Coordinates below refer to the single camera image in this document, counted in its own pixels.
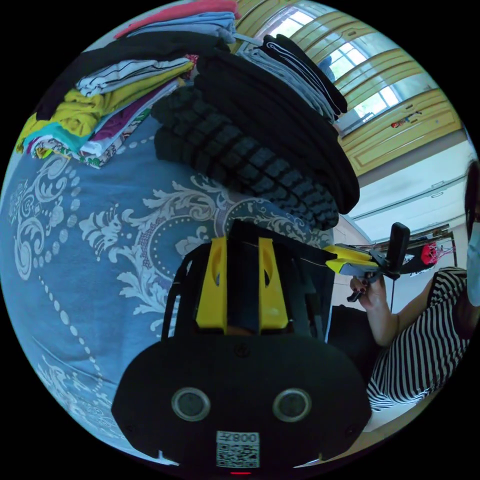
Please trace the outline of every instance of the woman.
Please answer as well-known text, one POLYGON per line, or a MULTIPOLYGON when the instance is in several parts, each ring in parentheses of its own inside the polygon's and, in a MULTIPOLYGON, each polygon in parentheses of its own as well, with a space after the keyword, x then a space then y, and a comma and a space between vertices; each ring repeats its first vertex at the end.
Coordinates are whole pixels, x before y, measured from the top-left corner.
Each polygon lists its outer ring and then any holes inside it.
POLYGON ((363 293, 359 301, 366 310, 373 338, 381 347, 367 387, 374 411, 398 403, 417 403, 440 389, 469 344, 480 316, 478 160, 467 172, 465 214, 467 270, 440 269, 399 313, 390 312, 383 278, 373 284, 355 277, 350 282, 353 291, 363 293))

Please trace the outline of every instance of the teal cloth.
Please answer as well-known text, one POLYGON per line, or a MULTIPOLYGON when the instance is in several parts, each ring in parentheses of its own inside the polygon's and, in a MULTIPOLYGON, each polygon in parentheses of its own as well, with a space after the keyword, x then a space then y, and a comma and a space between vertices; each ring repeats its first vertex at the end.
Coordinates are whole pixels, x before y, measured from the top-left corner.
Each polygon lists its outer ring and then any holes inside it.
POLYGON ((73 152, 78 152, 85 142, 91 137, 91 133, 85 136, 76 136, 73 133, 70 133, 68 130, 65 130, 58 122, 53 122, 44 126, 40 130, 37 130, 34 133, 31 133, 23 142, 23 145, 27 145, 38 137, 44 137, 45 135, 51 135, 53 138, 57 139, 59 142, 62 142, 66 147, 68 147, 73 152))

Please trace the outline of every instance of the black hair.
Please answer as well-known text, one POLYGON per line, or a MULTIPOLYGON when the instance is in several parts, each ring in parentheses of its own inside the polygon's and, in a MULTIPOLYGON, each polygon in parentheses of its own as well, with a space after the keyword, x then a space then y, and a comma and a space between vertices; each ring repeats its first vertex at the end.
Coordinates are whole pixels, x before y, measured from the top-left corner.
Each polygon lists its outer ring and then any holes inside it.
POLYGON ((479 176, 480 176, 480 162, 473 160, 468 165, 466 171, 466 190, 465 190, 465 217, 466 217, 466 231, 468 234, 468 241, 472 236, 472 228, 475 221, 475 209, 477 207, 477 198, 479 192, 479 176))

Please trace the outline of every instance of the striped dress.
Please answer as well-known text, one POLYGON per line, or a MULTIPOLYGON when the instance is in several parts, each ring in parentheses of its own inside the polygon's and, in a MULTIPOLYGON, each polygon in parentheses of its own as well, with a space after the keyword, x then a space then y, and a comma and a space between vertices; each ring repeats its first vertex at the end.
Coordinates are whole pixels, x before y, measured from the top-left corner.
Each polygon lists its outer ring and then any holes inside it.
POLYGON ((367 387, 373 411, 416 404, 452 376, 469 344, 454 310, 466 288, 463 269, 447 267, 434 275, 426 310, 376 360, 367 387))

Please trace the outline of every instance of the patterned bed sheet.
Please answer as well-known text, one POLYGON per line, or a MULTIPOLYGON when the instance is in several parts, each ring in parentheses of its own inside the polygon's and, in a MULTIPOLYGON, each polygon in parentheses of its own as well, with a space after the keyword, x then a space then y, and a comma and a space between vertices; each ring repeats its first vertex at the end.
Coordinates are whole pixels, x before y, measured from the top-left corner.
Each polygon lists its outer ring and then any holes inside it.
POLYGON ((159 341, 183 257, 227 234, 234 219, 312 246, 333 241, 265 200, 158 160, 159 127, 149 117, 100 171, 57 154, 24 155, 0 210, 1 286, 28 361, 83 428, 146 460, 110 408, 127 365, 159 341))

